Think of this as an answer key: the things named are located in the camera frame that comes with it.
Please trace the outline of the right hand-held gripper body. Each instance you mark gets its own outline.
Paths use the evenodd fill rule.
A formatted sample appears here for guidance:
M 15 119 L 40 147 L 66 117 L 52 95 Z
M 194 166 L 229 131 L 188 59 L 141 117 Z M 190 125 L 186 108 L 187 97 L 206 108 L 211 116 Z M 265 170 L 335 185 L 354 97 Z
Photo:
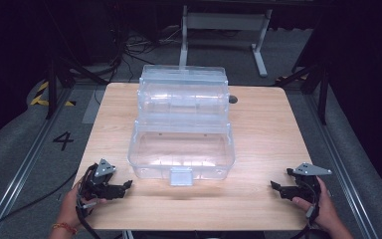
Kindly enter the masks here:
M 332 171 L 304 162 L 297 168 L 288 168 L 286 173 L 294 177 L 296 197 L 316 203 L 321 192 L 316 178 L 320 175 L 331 175 Z

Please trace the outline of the metal floor rail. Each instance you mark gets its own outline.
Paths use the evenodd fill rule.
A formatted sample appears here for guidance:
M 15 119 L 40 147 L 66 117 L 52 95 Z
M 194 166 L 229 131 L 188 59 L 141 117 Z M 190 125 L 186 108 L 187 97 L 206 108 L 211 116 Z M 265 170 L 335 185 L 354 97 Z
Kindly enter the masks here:
M 16 174 L 7 186 L 7 189 L 0 200 L 0 222 L 5 220 L 5 217 L 10 214 L 10 211 L 17 200 L 19 193 L 21 192 L 28 176 L 34 164 L 37 161 L 39 152 L 41 151 L 45 138 L 52 129 L 56 118 L 60 114 L 62 107 L 65 105 L 66 101 L 70 97 L 71 90 L 62 90 L 60 95 L 57 97 L 56 108 L 49 119 L 45 119 L 41 125 L 37 136 L 35 137 L 32 145 L 30 146 L 26 156 L 24 157 L 21 165 L 18 167 Z
M 378 239 L 378 235 L 374 226 L 365 210 L 365 207 L 360 199 L 357 189 L 355 188 L 350 175 L 341 159 L 340 154 L 334 144 L 334 141 L 319 116 L 317 115 L 317 106 L 312 95 L 304 95 L 304 101 L 309 108 L 310 114 L 314 119 L 317 130 L 319 131 L 322 140 L 324 141 L 327 150 L 331 157 L 333 173 L 337 177 L 339 184 L 342 187 L 343 194 L 348 202 L 348 205 L 354 215 L 354 218 L 360 228 L 361 234 L 365 239 Z

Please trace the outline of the person's left hand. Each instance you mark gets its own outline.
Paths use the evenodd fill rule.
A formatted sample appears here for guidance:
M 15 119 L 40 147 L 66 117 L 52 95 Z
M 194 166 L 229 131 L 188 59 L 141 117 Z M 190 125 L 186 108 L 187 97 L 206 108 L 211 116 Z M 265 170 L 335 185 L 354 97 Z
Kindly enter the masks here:
M 67 225 L 69 229 L 78 229 L 81 225 L 78 218 L 76 207 L 79 192 L 79 184 L 75 186 L 65 195 L 56 223 L 58 225 Z

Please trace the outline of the clear plastic storage box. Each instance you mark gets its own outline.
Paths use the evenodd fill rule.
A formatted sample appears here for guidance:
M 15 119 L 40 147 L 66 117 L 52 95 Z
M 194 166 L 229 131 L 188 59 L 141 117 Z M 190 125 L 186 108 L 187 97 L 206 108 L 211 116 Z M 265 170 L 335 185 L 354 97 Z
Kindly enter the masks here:
M 222 180 L 236 161 L 223 68 L 143 68 L 127 160 L 140 178 L 172 186 Z

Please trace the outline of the person's right hand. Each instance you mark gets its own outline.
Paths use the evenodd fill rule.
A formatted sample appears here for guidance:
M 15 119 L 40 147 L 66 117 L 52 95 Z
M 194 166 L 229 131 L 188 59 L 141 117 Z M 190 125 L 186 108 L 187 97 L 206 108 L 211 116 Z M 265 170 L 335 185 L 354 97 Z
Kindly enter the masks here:
M 325 223 L 332 218 L 339 218 L 339 217 L 331 201 L 331 198 L 328 194 L 325 183 L 319 177 L 317 177 L 316 179 L 318 180 L 318 183 L 320 185 L 321 193 L 320 193 L 319 202 L 318 202 L 319 214 L 315 219 L 315 223 L 320 228 L 326 231 L 326 229 L 324 228 Z

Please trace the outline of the black metal stand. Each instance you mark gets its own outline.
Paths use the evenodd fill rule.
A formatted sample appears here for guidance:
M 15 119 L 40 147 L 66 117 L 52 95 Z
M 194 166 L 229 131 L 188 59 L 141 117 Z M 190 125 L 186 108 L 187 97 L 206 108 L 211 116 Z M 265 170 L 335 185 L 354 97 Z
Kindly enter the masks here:
M 63 57 L 52 57 L 50 65 L 48 67 L 48 89 L 49 89 L 49 99 L 48 99 L 48 113 L 47 120 L 49 120 L 58 108 L 58 90 L 57 82 L 60 82 L 63 88 L 71 88 L 75 84 L 73 73 L 71 69 L 74 69 L 79 74 L 91 79 L 98 85 L 106 86 L 108 81 L 105 81 L 95 73 L 90 72 L 83 66 L 75 64 L 74 62 L 65 59 Z
M 296 80 L 305 77 L 304 83 L 300 86 L 300 90 L 305 95 L 311 95 L 316 88 L 319 88 L 319 99 L 317 104 L 317 115 L 322 124 L 326 124 L 325 110 L 327 101 L 327 91 L 329 83 L 329 73 L 327 65 L 324 62 L 314 64 L 303 68 L 288 77 L 279 77 L 275 82 L 275 87 L 284 87 Z

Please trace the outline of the white metal desk frame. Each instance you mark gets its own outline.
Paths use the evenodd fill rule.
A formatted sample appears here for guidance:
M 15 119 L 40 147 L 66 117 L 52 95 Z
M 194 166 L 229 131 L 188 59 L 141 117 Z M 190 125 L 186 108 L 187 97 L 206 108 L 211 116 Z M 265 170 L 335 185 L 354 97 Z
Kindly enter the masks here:
M 233 31 L 258 31 L 258 42 L 251 45 L 251 50 L 262 78 L 268 76 L 268 72 L 261 53 L 273 10 L 268 9 L 263 14 L 233 14 L 233 13 L 201 13 L 190 12 L 187 6 L 183 7 L 181 33 L 182 43 L 179 57 L 179 65 L 187 65 L 188 57 L 188 30 L 233 30 Z

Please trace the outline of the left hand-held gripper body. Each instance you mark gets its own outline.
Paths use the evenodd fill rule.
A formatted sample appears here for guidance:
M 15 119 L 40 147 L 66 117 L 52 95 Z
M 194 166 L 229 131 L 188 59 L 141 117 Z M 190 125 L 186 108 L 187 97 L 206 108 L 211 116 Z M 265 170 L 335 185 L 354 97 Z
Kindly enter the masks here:
M 87 170 L 79 187 L 79 196 L 85 200 L 103 198 L 113 200 L 113 194 L 123 190 L 121 185 L 111 185 L 110 179 L 115 173 L 115 166 L 104 158 L 99 163 L 94 163 Z

